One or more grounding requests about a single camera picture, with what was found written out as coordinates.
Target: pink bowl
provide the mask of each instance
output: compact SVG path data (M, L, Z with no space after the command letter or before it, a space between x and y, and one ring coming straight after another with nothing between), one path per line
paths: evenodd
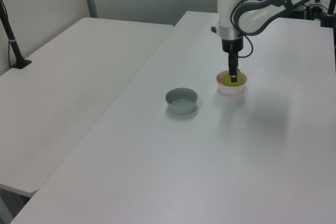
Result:
M217 75L217 85L218 85L218 89L220 92L224 93L224 94L239 94L242 93L244 91L246 82L247 82L247 77L244 73L241 73L243 75L243 79L244 79L244 83L240 86L236 86L236 87L229 87L229 86L225 86L222 81L224 76L229 73L228 70L224 71L224 72L220 72Z

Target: yellow object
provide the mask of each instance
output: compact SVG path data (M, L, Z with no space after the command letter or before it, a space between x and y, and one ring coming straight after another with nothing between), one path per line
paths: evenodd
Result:
M229 87L236 87L244 84L244 78L242 75L242 72L237 69L237 82L231 82L231 76L229 73L227 73L223 78L223 85L229 86Z

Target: table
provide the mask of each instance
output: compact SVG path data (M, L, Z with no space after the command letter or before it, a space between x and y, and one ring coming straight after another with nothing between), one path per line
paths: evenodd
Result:
M217 22L187 12L12 224L334 224L332 29L277 19L229 96ZM166 109L177 87L198 93L192 114Z
M0 77L0 188L31 197L172 26L84 18Z

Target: white robotic arm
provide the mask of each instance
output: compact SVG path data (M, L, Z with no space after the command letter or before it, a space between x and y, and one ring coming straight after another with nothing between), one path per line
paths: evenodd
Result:
M229 74L236 81L243 35L260 34L274 19L310 0L217 0L219 36L229 53Z

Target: bowl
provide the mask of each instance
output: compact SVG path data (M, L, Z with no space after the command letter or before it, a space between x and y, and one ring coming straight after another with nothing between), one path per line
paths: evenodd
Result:
M217 85L218 85L218 90L224 94L239 94L242 93L244 91L244 88L246 86L246 82L247 82L247 77L244 73L241 73L241 75L243 75L243 79L244 79L244 83L240 86L236 86L236 87L230 87L230 86L225 86L222 82L223 82L223 78L224 76L229 73L228 70L220 72L217 75Z
M188 88L173 89L166 95L169 110L178 115L193 112L196 108L197 98L197 93Z

